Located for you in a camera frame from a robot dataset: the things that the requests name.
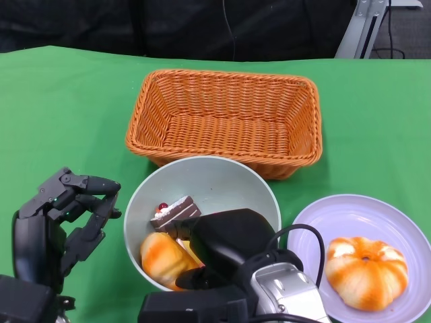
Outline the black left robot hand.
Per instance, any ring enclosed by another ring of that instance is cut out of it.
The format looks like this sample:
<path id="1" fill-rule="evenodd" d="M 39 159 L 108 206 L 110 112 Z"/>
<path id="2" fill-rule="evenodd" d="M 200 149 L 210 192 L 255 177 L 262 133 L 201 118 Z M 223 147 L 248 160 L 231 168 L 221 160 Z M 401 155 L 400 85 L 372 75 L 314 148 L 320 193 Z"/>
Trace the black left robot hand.
<path id="1" fill-rule="evenodd" d="M 12 253 L 16 278 L 63 291 L 64 279 L 104 239 L 121 185 L 62 168 L 13 216 Z"/>

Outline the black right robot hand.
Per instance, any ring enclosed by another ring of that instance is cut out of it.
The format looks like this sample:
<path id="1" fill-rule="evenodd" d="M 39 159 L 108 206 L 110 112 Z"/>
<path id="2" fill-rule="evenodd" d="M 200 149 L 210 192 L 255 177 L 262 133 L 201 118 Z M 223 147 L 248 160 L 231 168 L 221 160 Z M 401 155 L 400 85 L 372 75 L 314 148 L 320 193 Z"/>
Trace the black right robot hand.
<path id="1" fill-rule="evenodd" d="M 250 258 L 276 249 L 275 231 L 260 213 L 235 209 L 174 220 L 167 225 L 171 238 L 188 241 L 202 267 L 181 273 L 175 281 L 186 290 L 204 290 L 231 284 L 237 270 Z"/>

